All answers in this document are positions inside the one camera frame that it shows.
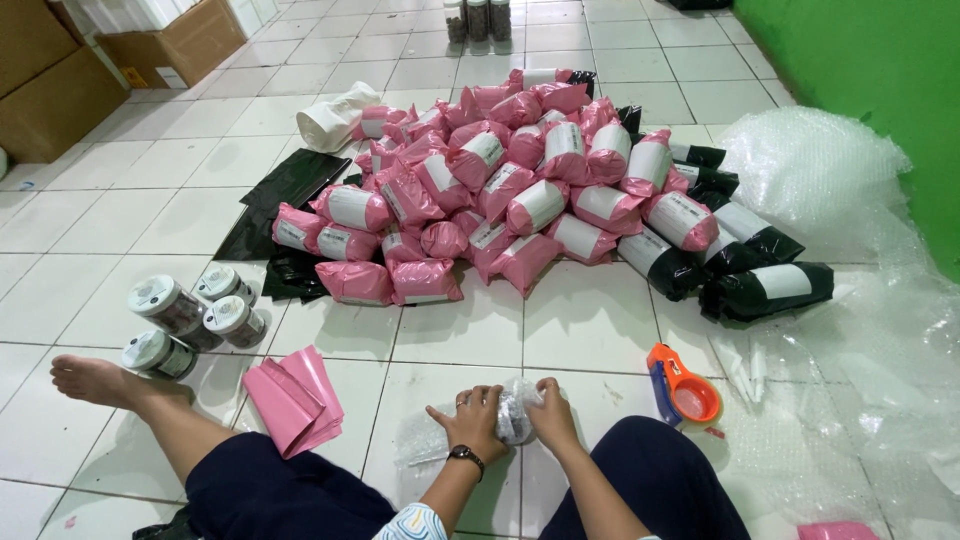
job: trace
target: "white tile floor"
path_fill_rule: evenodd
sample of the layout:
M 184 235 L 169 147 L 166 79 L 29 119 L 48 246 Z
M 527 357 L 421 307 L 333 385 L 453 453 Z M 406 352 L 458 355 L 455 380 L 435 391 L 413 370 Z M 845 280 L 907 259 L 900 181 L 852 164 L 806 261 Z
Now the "white tile floor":
M 130 285 L 154 272 L 196 281 L 240 213 L 236 201 L 301 147 L 298 110 L 358 79 L 386 90 L 389 105 L 425 109 L 436 98 L 457 100 L 451 89 L 499 84 L 522 66 L 596 70 L 601 95 L 642 105 L 647 127 L 669 125 L 687 143 L 711 144 L 742 114 L 792 103 L 728 12 L 683 14 L 656 0 L 513 4 L 511 44 L 464 48 L 448 46 L 440 0 L 283 3 L 276 22 L 197 87 L 137 90 L 63 158 L 17 166 L 0 182 L 0 539 L 127 538 L 182 503 L 145 426 L 123 411 L 63 398 L 48 364 L 64 352 L 117 361 L 119 348 L 150 327 L 125 310 Z M 262 283 L 262 264 L 234 267 Z M 344 434 L 316 452 L 402 505 L 425 480 L 393 465 L 398 419 L 476 383 L 553 375 L 592 445 L 623 416 L 657 415 L 644 358 L 663 340 L 689 368 L 717 378 L 728 398 L 722 427 L 730 445 L 697 441 L 754 538 L 796 537 L 789 513 L 730 455 L 749 429 L 773 428 L 799 437 L 792 455 L 769 456 L 784 471 L 837 452 L 838 465 L 822 478 L 866 486 L 860 517 L 889 538 L 862 468 L 847 466 L 840 451 L 808 447 L 795 406 L 748 413 L 720 380 L 695 301 L 665 302 L 622 262 L 559 261 L 526 301 L 504 281 L 483 286 L 472 269 L 463 288 L 463 302 L 425 307 L 260 300 L 267 339 L 245 354 L 225 347 L 202 356 L 188 380 L 197 408 L 228 426 L 261 429 L 240 376 L 264 355 L 314 344 L 347 412 Z M 773 379 L 775 404 L 793 404 L 822 384 L 816 368 Z M 460 523 L 464 540 L 536 537 L 565 489 L 536 443 L 491 478 L 503 487 L 481 486 Z

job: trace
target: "jar lid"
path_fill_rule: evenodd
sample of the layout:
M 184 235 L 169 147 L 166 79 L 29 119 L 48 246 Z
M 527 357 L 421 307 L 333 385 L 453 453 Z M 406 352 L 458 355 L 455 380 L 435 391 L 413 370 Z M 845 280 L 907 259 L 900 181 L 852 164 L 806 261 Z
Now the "jar lid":
M 160 313 L 177 300 L 180 284 L 170 276 L 153 276 L 131 289 L 127 296 L 127 307 L 137 315 L 149 317 Z
M 122 354 L 124 367 L 144 371 L 157 365 L 170 347 L 170 336 L 159 330 L 145 331 L 130 340 Z
M 218 266 L 200 276 L 197 294 L 205 300 L 216 300 L 233 290 L 239 281 L 236 270 L 229 266 Z
M 230 333 L 247 320 L 247 303 L 239 296 L 225 296 L 213 303 L 204 315 L 204 326 L 213 333 Z

